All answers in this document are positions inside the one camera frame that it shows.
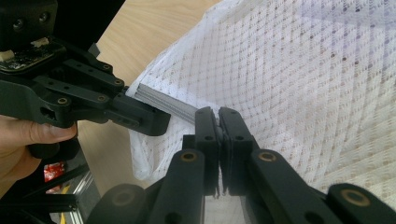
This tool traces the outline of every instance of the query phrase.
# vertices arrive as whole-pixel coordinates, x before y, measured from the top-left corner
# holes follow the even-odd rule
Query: white cloth
[[[193,112],[227,106],[310,186],[353,183],[395,209],[395,61],[394,1],[220,2],[128,90],[174,115],[164,136],[131,132],[134,173],[164,176]]]

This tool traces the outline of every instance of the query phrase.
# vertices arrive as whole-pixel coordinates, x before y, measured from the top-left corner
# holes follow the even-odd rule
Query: circuit board
[[[62,45],[51,42],[39,48],[32,45],[27,49],[14,51],[14,57],[0,62],[0,71],[7,73],[21,72],[46,61],[63,48]]]

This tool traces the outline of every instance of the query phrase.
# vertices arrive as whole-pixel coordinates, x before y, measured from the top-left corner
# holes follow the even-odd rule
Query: finger
[[[5,115],[0,115],[0,119],[15,119],[15,118],[5,116]]]
[[[16,181],[25,178],[37,169],[41,160],[32,157],[27,147],[22,147],[13,152],[15,155],[9,157],[12,159],[17,159],[14,162],[13,168],[5,175],[2,175],[2,181]]]
[[[74,137],[77,126],[61,129],[49,124],[38,124],[30,120],[4,119],[0,132],[2,147],[22,147],[36,143],[51,144]]]

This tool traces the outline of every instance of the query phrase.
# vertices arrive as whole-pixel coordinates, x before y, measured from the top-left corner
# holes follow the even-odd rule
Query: metal screw
[[[14,21],[14,24],[12,25],[14,27],[14,31],[20,31],[25,24],[25,20],[24,19],[17,19]]]
[[[197,159],[197,155],[193,152],[185,152],[181,155],[182,161],[195,161]]]
[[[50,14],[48,12],[43,12],[38,17],[38,21],[41,23],[44,23],[44,22],[48,21],[49,18],[50,18]]]
[[[106,100],[106,97],[104,96],[104,95],[100,95],[100,96],[98,96],[98,101],[105,101]]]
[[[60,105],[67,104],[67,99],[66,98],[59,98],[58,99],[58,104],[60,104]]]
[[[259,154],[259,158],[262,161],[276,161],[276,155],[270,152],[262,152]]]

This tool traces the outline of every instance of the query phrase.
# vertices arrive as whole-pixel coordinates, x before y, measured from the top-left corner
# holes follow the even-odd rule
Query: bolt hole
[[[46,118],[48,118],[48,119],[56,120],[56,116],[55,116],[55,112],[54,112],[54,111],[52,111],[52,110],[50,110],[50,109],[47,109],[47,108],[45,108],[45,107],[41,107],[41,108],[40,108],[40,112],[41,112],[41,114],[42,114],[44,117],[46,117]]]
[[[181,155],[181,159],[183,161],[195,161],[197,158],[197,155],[193,152],[185,152]]]
[[[43,12],[41,15],[38,17],[38,21],[40,23],[44,23],[50,20],[50,14],[48,12]]]
[[[105,96],[98,96],[98,101],[104,101],[106,99]]]
[[[14,31],[21,31],[24,28],[25,20],[24,19],[17,19],[12,24]]]
[[[259,154],[259,158],[262,161],[276,161],[276,155],[271,152],[262,152]]]
[[[341,195],[347,202],[357,206],[364,207],[370,205],[370,200],[357,190],[343,189],[341,190]]]

